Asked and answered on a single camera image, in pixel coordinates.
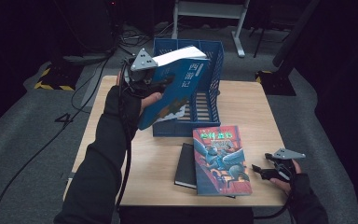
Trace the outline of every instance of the illustrated character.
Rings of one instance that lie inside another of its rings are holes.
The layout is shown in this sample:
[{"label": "illustrated character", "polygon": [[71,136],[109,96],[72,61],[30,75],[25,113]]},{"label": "illustrated character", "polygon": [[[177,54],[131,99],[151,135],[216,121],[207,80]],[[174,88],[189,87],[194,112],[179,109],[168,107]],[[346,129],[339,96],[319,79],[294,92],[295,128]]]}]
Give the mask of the illustrated character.
[{"label": "illustrated character", "polygon": [[238,181],[240,178],[249,181],[249,176],[245,173],[246,166],[243,165],[245,156],[243,154],[243,148],[234,150],[230,146],[218,152],[216,147],[206,147],[199,140],[194,139],[194,149],[199,152],[205,158],[205,162],[208,164],[206,168],[211,171],[216,169],[218,171],[227,171],[230,179],[227,181],[227,188],[229,189],[229,183],[232,181]]}]

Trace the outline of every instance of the black sleeve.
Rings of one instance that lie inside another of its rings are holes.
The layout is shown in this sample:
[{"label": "black sleeve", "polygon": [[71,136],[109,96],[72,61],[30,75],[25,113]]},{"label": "black sleeve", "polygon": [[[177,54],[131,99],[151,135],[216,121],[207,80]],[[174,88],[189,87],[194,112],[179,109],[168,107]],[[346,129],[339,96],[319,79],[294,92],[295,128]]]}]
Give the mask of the black sleeve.
[{"label": "black sleeve", "polygon": [[[141,100],[131,100],[129,119],[137,120]],[[118,110],[118,87],[115,86],[106,97],[95,142],[88,146],[85,160],[72,180],[54,223],[110,223],[121,185],[125,153],[126,135]]]},{"label": "black sleeve", "polygon": [[296,175],[292,189],[293,198],[289,207],[297,224],[328,223],[327,213],[310,188],[307,174]]}]

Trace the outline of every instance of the black book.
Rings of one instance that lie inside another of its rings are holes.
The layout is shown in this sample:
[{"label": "black book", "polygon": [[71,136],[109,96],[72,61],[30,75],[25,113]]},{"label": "black book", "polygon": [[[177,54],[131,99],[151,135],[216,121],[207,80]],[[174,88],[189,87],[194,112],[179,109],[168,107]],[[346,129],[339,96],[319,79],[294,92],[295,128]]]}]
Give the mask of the black book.
[{"label": "black book", "polygon": [[175,174],[175,185],[196,189],[196,163],[194,162],[194,146],[183,143]]}]

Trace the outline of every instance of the gray carpet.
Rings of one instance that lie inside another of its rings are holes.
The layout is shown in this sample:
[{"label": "gray carpet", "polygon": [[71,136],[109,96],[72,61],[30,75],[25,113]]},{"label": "gray carpet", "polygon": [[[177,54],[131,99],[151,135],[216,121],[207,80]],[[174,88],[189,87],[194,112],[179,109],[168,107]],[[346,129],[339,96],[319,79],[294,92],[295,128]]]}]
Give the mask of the gray carpet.
[{"label": "gray carpet", "polygon": [[[263,42],[256,58],[253,58],[259,33],[252,38],[243,30],[241,42],[247,53],[239,58],[231,39],[235,27],[220,30],[208,28],[186,29],[179,38],[220,40],[225,48],[222,79],[255,81],[255,72],[277,68],[272,59],[280,44]],[[285,34],[266,32],[266,38],[281,39]],[[143,46],[126,48],[137,53],[140,48],[152,52],[152,41]],[[103,70],[103,74],[115,74],[120,61],[128,54],[118,49]],[[24,81],[27,93],[0,118],[0,193],[5,185],[40,148],[62,127],[54,120],[65,113],[77,112],[71,105],[81,107],[95,87],[96,81],[73,91],[35,90],[34,84],[48,62],[41,64],[33,77]],[[102,66],[86,66],[77,82],[80,87],[89,78],[97,77]],[[311,184],[325,206],[331,223],[358,223],[358,206],[352,183],[329,143],[313,110],[317,103],[312,86],[294,70],[290,80],[297,96],[268,96],[273,115],[278,124],[285,146],[303,152],[307,158],[300,161],[304,172],[309,173]],[[60,211],[65,181],[69,175],[76,153],[87,125],[89,114],[79,113],[45,150],[43,150],[11,184],[0,204],[0,223],[51,223]],[[256,216],[269,215],[279,208],[257,207]],[[270,220],[255,223],[290,223],[287,212]]]}]

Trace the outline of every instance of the finger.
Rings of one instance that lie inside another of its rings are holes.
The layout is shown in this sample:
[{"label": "finger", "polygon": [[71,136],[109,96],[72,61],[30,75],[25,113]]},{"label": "finger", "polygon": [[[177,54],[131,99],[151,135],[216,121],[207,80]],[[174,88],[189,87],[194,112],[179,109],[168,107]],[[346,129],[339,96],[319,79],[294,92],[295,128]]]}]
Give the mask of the finger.
[{"label": "finger", "polygon": [[120,79],[121,79],[121,71],[118,72],[118,75],[116,77],[116,85],[120,85]]},{"label": "finger", "polygon": [[290,192],[290,185],[286,182],[281,181],[280,179],[277,178],[271,178],[269,180],[270,182],[272,182],[276,187],[278,187],[279,189],[283,189],[284,192],[286,192],[286,194],[288,194],[288,192]]},{"label": "finger", "polygon": [[297,174],[301,174],[301,167],[300,167],[300,164],[298,164],[297,161],[295,160],[292,160],[293,161],[293,164],[295,165],[295,168],[296,168],[296,173]]},{"label": "finger", "polygon": [[152,105],[153,103],[157,102],[158,100],[160,100],[162,97],[161,92],[154,92],[153,94],[147,96],[146,98],[144,98],[142,100],[142,104],[141,104],[141,111],[143,111],[145,109],[145,107]]}]

